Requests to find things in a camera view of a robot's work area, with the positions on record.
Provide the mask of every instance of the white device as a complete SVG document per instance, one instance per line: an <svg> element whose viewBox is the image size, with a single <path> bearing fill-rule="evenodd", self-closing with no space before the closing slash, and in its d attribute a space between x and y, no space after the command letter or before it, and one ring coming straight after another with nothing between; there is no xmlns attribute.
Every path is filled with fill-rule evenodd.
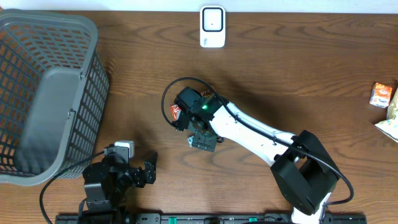
<svg viewBox="0 0 398 224"><path fill-rule="evenodd" d="M200 45L223 47L225 44L225 9L221 6L203 6L200 9Z"/></svg>
<svg viewBox="0 0 398 224"><path fill-rule="evenodd" d="M272 137L282 140L285 143L292 144L292 137L295 136L292 133L279 131L272 128L260 121L244 114L240 111L233 103L228 103L227 107L237 115L246 124L250 125L257 130L262 131ZM268 165L272 166L275 162L274 158L276 155L282 155L288 148L280 144L274 143L272 140L250 130L243 126L240 122L235 119L227 112L224 106L214 113L214 118L210 121L211 128L221 137L228 138L242 145L246 149L249 149L261 159L263 159ZM329 199L331 192L326 195L322 200L318 211L313 215L306 215L294 208L292 214L292 221L299 224L319 224L320 216L322 214L322 205Z"/></svg>

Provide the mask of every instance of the gray plastic basket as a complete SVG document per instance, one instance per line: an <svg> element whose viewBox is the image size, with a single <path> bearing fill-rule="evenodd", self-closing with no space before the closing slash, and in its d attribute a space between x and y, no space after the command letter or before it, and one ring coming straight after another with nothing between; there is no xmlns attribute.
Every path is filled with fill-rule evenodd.
<svg viewBox="0 0 398 224"><path fill-rule="evenodd" d="M0 12L0 183L39 184L92 155L109 89L97 40L82 16Z"/></svg>

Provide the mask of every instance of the wooden table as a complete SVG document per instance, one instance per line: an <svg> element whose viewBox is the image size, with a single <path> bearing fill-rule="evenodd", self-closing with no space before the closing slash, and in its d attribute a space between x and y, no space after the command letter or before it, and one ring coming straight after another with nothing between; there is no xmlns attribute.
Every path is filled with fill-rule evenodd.
<svg viewBox="0 0 398 224"><path fill-rule="evenodd" d="M386 110L368 104L374 82L396 87L395 15L229 13L222 49L199 44L199 13L67 12L98 26L98 51L111 81L96 151L120 139L136 144L135 164L159 153L154 185L128 192L133 211L264 213L290 210L265 162L226 141L210 153L189 148L160 112L178 77L216 87L247 114L275 128L315 133L355 188L332 212L363 212L368 223L398 220L398 144L374 127ZM167 96L171 104L184 86ZM1 223L43 223L43 185L0 185ZM348 189L339 181L331 200ZM82 178L55 181L45 194L52 220L77 212Z"/></svg>

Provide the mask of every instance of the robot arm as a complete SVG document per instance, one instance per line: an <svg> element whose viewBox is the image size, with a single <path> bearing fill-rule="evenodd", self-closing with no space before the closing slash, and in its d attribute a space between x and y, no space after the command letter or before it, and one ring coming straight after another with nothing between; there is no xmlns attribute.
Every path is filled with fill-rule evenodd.
<svg viewBox="0 0 398 224"><path fill-rule="evenodd" d="M226 106L235 115L233 117L215 95L205 98L189 87L177 95L175 103L182 110L173 125L177 130L188 129L195 133L192 146L214 151L215 140L222 137L249 149L271 166L282 195L294 206L292 221L319 223L323 218L322 205L329 198L339 177L322 163L309 157L300 169L296 168L294 163L305 155L289 147L297 146L316 154L338 170L315 135L308 131L303 131L299 136L279 131L251 118L233 103L227 102ZM268 138L238 122L237 117L255 130L267 134Z"/></svg>

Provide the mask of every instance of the wire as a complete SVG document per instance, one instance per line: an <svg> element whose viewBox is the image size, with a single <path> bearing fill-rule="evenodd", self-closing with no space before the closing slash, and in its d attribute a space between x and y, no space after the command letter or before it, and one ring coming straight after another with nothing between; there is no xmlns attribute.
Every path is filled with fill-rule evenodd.
<svg viewBox="0 0 398 224"><path fill-rule="evenodd" d="M45 192L45 190L47 189L47 187L49 187L49 185L50 185L53 181L55 181L55 179L57 179L58 177L60 177L62 174L66 173L68 170L73 169L73 168L75 168L76 166L81 165L81 164L83 164L83 163L85 163L85 162L87 162L87 161L90 161L90 160L94 159L95 157L97 157L97 156L99 156L99 155L101 155L101 154L104 154L104 151L99 152L99 153L97 153L97 154L94 154L94 155L92 155L92 156L90 156L90 157L87 157L86 159L83 159L82 161L77 162L77 163L75 163L74 165L65 168L64 170L62 170L61 172L59 172L57 175L53 176L53 177L44 185L44 187L43 187L43 189L42 189L42 191L41 191L41 193L40 193L39 203L40 203L40 209L41 209L41 211L42 211L42 214L43 214L43 216L44 216L44 219L45 219L45 221L47 221L48 224L52 224L52 222L51 222L49 216L47 215L47 213L45 212L45 208L44 208L44 204L43 204L43 196L44 196L44 192Z"/></svg>
<svg viewBox="0 0 398 224"><path fill-rule="evenodd" d="M227 105L226 105L226 103L224 102L223 98L222 98L222 97L221 97L209 84L207 84L207 82L205 82L205 81L203 81L203 80L201 80L201 79L199 79L199 78L193 78L193 77L178 78L178 79L172 81L172 82L166 87L165 91L163 92L163 97L162 97L162 113L163 113L163 116L164 116L164 118L166 119L166 121L167 121L171 126L173 126L173 127L176 128L176 126L174 126L174 125L169 121L169 119L167 119L166 114L164 113L164 98L165 98L165 95L166 95L166 93L167 93L167 90L169 90L169 88L170 88L173 84L175 84L175 83L177 83L177 82L179 82L179 81L182 81L182 80L194 80L194 81L198 81L198 82L204 84L211 92L214 93L214 95L215 95L215 96L217 97L217 99L221 102L221 104L225 107L225 109L227 110L227 112L235 119L235 121L239 121L243 126L249 128L251 131L254 131L255 133L260 134L261 136L264 136L265 138L267 138L267 139L273 141L274 143L281 144L281 145L283 145L283 146L285 146L285 147L287 147L287 148L289 148L289 149L291 149L291 150L293 150L293 151L299 152L299 153L301 153L301 154L303 154L303 155L305 155L305 156L307 156L307 157L309 157L309 158L311 158L311 159L315 159L316 161L318 161L318 162L322 163L323 165L327 166L333 173L335 173L339 178L341 178L341 179L344 181L344 183L347 185L348 189L349 189L349 197L346 198L346 199L344 199L344 200L338 200L338 201L334 201L334 202L325 202L325 203L323 204L324 206L328 206L328 205L339 205L339 204L347 203L347 202L349 202L349 201L351 201L351 200L353 199L353 197L354 197L354 188L353 188L353 186L351 185L351 183L349 182L349 180L348 180L340 171L336 170L334 167L332 167L331 165L329 165L327 162L323 161L322 159L319 159L318 157L313 156L312 154L310 154L310 153L308 153L308 152L305 152L301 147L293 146L293 145L291 145L291 144L289 144L289 143L283 142L283 141L280 140L280 139L277 139L277 138L275 138L275 137L273 137L273 136L270 136L270 135L268 135L268 134L266 134L266 133L263 133L262 131L260 131L260 130L258 130L258 129L256 129L256 128L254 128L254 127L248 125L248 124L246 124L244 121L242 121L242 120L239 118L238 115L234 114L234 113L227 107Z"/></svg>

